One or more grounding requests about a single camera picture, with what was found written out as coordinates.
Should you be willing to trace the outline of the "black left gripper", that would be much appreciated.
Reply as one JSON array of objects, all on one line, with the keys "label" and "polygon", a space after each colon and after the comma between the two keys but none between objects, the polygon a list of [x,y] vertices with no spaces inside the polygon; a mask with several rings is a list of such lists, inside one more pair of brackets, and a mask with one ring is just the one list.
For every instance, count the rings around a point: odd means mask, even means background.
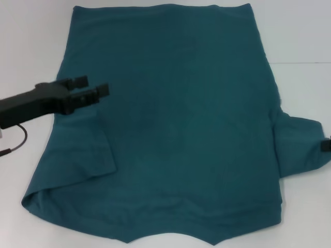
[{"label": "black left gripper", "polygon": [[87,86],[87,76],[80,76],[39,83],[31,91],[2,99],[0,128],[7,129],[47,114],[70,114],[75,109],[99,103],[100,98],[110,94],[108,84],[102,84],[94,89],[70,95],[71,90]]}]

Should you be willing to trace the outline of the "teal blue t-shirt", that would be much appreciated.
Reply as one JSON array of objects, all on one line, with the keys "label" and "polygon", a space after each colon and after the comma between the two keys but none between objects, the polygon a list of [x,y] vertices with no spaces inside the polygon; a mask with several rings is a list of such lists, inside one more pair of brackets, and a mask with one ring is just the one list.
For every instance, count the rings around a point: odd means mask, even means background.
[{"label": "teal blue t-shirt", "polygon": [[73,9],[57,77],[111,85],[56,115],[22,206],[129,243],[209,244],[277,225],[279,180],[331,161],[314,120],[291,117],[249,4]]}]

